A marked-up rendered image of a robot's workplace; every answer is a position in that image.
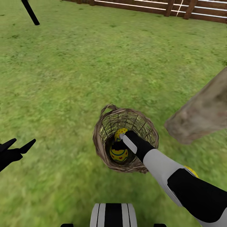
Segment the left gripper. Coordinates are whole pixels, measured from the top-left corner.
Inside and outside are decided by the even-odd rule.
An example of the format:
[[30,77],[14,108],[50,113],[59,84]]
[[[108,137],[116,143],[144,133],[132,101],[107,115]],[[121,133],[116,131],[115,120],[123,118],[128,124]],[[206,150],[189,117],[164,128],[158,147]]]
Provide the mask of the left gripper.
[[20,149],[15,148],[8,150],[8,148],[12,146],[16,141],[17,139],[14,138],[4,144],[0,144],[0,171],[5,169],[11,162],[19,161],[20,159],[22,159],[23,156],[21,155],[21,153],[25,154],[36,142],[36,140],[33,139]]

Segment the wicker basket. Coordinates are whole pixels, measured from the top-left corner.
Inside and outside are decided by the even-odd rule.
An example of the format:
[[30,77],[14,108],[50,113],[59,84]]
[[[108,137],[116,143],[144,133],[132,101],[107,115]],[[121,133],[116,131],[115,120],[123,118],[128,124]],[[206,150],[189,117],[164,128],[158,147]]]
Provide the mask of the wicker basket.
[[[103,112],[107,108],[112,109],[112,111],[103,115]],[[115,116],[117,117],[115,118]],[[143,119],[144,123],[138,121],[139,116]],[[104,126],[105,118],[107,118],[106,126]],[[119,127],[122,129],[126,128],[126,124],[132,126],[131,130],[134,130],[145,141],[149,139],[150,144],[158,149],[158,131],[155,129],[153,122],[148,117],[138,110],[132,108],[118,108],[116,105],[111,103],[105,105],[104,108],[101,109],[100,119],[97,121],[93,130],[93,142],[96,148],[96,154],[100,156],[103,163],[113,171],[119,173],[139,172],[147,174],[149,170],[140,159],[134,155],[134,153],[131,153],[131,158],[129,160],[120,163],[116,162],[110,155],[110,150],[108,149],[110,140],[115,136]],[[140,126],[140,124],[142,126]],[[137,130],[138,128],[136,125],[139,126],[139,130]],[[107,127],[109,127],[107,129],[109,132],[106,130]]]

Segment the robot trunk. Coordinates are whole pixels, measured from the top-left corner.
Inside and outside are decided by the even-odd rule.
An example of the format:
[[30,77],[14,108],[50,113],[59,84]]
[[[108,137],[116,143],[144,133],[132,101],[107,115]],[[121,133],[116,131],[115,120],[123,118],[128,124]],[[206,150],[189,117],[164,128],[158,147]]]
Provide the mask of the robot trunk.
[[131,203],[97,203],[90,227],[137,227],[135,210]]

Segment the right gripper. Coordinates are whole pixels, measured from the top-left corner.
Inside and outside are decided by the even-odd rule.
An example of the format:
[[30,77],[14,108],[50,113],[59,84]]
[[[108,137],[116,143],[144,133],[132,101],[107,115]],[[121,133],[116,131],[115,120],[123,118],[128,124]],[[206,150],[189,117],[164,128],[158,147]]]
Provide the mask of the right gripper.
[[[122,140],[123,140],[123,139],[122,139]],[[122,141],[122,140],[121,140],[121,141]],[[113,149],[115,149],[116,151],[117,151],[117,150],[125,150],[125,149],[130,150],[129,147],[127,147],[127,148],[123,147],[121,141],[119,141],[119,142],[113,141],[113,144],[111,145],[111,146],[112,146],[112,150],[113,150]]]

